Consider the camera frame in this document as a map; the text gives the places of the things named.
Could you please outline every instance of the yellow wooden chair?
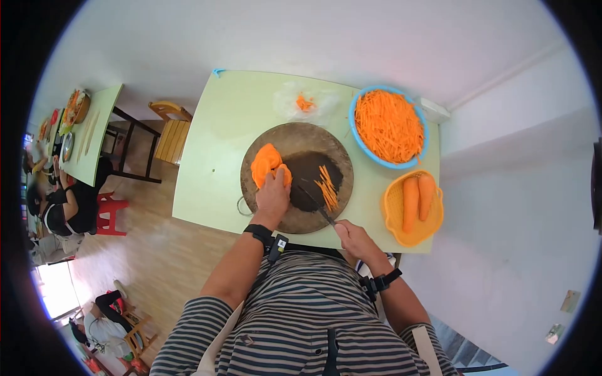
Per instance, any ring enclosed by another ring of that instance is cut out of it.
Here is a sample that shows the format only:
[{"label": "yellow wooden chair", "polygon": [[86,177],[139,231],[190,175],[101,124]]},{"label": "yellow wooden chair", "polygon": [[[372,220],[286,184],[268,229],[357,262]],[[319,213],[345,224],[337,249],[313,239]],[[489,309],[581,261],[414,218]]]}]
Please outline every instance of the yellow wooden chair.
[{"label": "yellow wooden chair", "polygon": [[[134,358],[139,359],[140,356],[144,354],[144,352],[153,344],[153,342],[155,342],[155,339],[157,339],[158,336],[155,334],[152,337],[149,337],[143,331],[144,325],[147,324],[152,318],[150,316],[141,318],[132,311],[126,311],[123,314],[123,317],[125,317],[125,319],[128,320],[128,322],[132,325],[132,330],[130,330],[129,333],[123,337],[123,339],[129,345],[129,349],[134,354]],[[138,334],[142,340],[142,347],[136,339],[136,334]]]},{"label": "yellow wooden chair", "polygon": [[[179,165],[182,159],[184,142],[188,136],[192,115],[182,106],[162,100],[160,102],[149,102],[149,108],[163,120],[165,128],[159,140],[159,146],[155,152],[155,158]],[[183,120],[172,119],[168,114],[180,116]]]}]

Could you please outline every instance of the orange plastic colander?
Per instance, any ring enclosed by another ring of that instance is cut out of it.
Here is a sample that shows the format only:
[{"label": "orange plastic colander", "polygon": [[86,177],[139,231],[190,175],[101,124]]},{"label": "orange plastic colander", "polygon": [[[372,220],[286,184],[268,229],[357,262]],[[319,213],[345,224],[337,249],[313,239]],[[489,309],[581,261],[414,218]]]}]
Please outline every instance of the orange plastic colander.
[{"label": "orange plastic colander", "polygon": [[393,233],[395,240],[404,247],[413,247],[420,244],[421,241],[433,235],[443,222],[443,191],[437,187],[426,221],[421,221],[416,217],[414,229],[411,233],[405,233],[402,230],[403,180],[408,177],[419,177],[422,174],[430,175],[428,171],[414,170],[398,177],[387,187],[385,193],[380,198],[380,210],[385,219],[385,226]]}]

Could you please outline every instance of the wooden chopping board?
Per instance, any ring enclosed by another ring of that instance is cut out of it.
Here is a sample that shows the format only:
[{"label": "wooden chopping board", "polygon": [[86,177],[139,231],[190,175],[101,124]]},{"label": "wooden chopping board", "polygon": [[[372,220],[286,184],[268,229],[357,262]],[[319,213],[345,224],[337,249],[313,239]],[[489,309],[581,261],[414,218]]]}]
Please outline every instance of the wooden chopping board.
[{"label": "wooden chopping board", "polygon": [[259,149],[272,143],[282,156],[282,162],[291,170],[293,188],[291,204],[277,230],[284,233],[310,233],[328,226],[328,222],[311,206],[300,190],[300,185],[320,204],[324,203],[319,187],[319,165],[326,165],[330,178],[337,188],[338,209],[329,213],[333,219],[345,209],[353,190],[353,166],[343,145],[327,130],[309,123],[286,123],[261,134],[249,146],[240,168],[240,187],[249,209],[257,211],[255,193],[257,186],[251,176],[251,163]]}]

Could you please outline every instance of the knife blade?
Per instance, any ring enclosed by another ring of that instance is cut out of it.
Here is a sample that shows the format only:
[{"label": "knife blade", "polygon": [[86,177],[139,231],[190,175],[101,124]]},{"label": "knife blade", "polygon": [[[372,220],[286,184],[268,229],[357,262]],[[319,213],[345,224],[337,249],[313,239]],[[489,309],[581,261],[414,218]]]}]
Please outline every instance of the knife blade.
[{"label": "knife blade", "polygon": [[329,223],[329,224],[331,224],[331,225],[332,225],[332,227],[334,227],[334,225],[335,225],[336,223],[335,223],[335,222],[334,222],[334,220],[333,220],[333,219],[330,217],[330,215],[328,215],[328,214],[326,213],[326,211],[325,211],[324,209],[322,209],[322,205],[320,205],[320,204],[319,204],[319,202],[318,202],[318,201],[316,201],[316,200],[315,200],[315,198],[313,198],[313,197],[312,197],[312,195],[310,195],[310,194],[309,194],[309,192],[307,192],[307,191],[306,191],[305,189],[303,189],[301,186],[299,186],[299,185],[296,185],[296,187],[297,187],[298,189],[300,189],[301,191],[303,191],[303,192],[304,192],[304,193],[307,195],[307,197],[309,197],[309,198],[310,198],[310,199],[311,199],[311,200],[312,200],[312,201],[313,201],[313,202],[316,204],[316,206],[318,207],[318,211],[320,212],[320,214],[322,214],[322,217],[324,217],[324,219],[326,219],[326,221],[328,221],[328,223]]}]

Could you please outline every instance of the blue plastic basin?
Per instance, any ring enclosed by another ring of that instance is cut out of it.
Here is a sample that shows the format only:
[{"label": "blue plastic basin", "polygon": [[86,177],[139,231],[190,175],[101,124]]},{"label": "blue plastic basin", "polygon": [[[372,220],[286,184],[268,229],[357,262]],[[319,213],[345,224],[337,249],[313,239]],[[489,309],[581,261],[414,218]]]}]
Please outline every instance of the blue plastic basin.
[{"label": "blue plastic basin", "polygon": [[[364,153],[366,153],[366,155],[368,155],[370,157],[370,159],[372,159],[374,162],[376,162],[382,166],[392,168],[393,170],[403,170],[404,168],[413,167],[416,164],[418,164],[418,159],[416,157],[413,157],[408,162],[399,163],[399,164],[387,162],[387,161],[384,161],[384,160],[380,159],[379,157],[377,157],[364,144],[364,142],[362,141],[362,138],[359,136],[358,130],[355,128],[355,105],[358,102],[359,96],[363,96],[365,93],[368,93],[369,91],[373,91],[373,90],[377,90],[377,89],[385,90],[385,91],[388,91],[389,93],[401,94],[401,95],[403,95],[405,100],[408,101],[408,103],[414,103],[414,101],[409,96],[407,96],[403,91],[398,90],[396,88],[389,87],[389,86],[376,85],[376,86],[369,86],[367,88],[360,90],[359,93],[355,94],[355,97],[353,97],[353,100],[351,101],[351,105],[349,106],[349,116],[348,116],[349,126],[351,127],[351,132],[353,133],[353,137],[355,138],[355,141],[357,141],[359,147],[364,151]],[[424,144],[422,146],[422,152],[420,153],[420,159],[424,159],[424,156],[426,155],[426,151],[429,148],[429,127],[426,125],[426,120],[424,119],[424,114],[422,113],[422,110],[420,109],[420,107],[414,106],[414,111],[416,112],[416,115],[418,116],[418,119],[420,119],[420,123],[422,124],[422,127],[424,128]]]}]

